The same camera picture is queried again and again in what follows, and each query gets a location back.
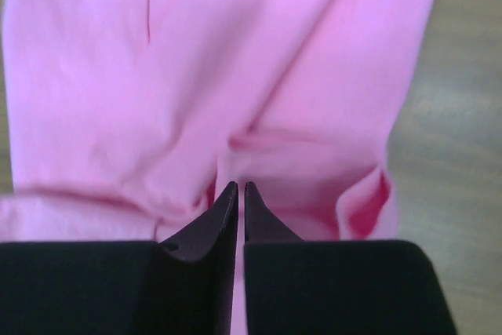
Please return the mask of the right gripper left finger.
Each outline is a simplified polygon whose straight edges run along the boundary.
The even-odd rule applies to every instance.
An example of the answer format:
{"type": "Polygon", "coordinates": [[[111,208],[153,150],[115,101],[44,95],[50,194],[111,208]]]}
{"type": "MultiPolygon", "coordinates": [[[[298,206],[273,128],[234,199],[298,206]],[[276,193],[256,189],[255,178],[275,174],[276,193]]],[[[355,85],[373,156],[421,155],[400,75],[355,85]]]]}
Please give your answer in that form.
{"type": "Polygon", "coordinates": [[[170,334],[229,334],[238,230],[238,185],[161,243],[168,257],[170,334]]]}

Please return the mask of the pink t shirt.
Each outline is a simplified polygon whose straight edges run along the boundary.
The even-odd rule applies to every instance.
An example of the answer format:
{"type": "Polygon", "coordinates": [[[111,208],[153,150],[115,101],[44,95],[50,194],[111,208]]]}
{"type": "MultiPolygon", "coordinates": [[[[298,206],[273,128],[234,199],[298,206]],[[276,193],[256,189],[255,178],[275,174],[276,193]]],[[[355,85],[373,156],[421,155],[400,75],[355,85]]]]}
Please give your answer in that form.
{"type": "Polygon", "coordinates": [[[434,0],[5,0],[4,334],[170,334],[161,243],[238,185],[229,334],[454,334],[387,142],[434,0]],[[246,183],[303,239],[246,243],[246,183]]]}

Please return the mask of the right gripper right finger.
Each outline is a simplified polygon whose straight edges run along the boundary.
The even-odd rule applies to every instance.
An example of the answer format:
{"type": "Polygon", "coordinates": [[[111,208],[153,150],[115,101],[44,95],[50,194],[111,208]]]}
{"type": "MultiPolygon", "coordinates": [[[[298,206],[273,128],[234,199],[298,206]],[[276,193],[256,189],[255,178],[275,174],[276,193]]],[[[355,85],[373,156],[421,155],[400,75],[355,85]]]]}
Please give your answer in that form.
{"type": "Polygon", "coordinates": [[[256,184],[246,183],[245,194],[246,243],[294,243],[303,239],[275,216],[264,203],[256,184]]]}

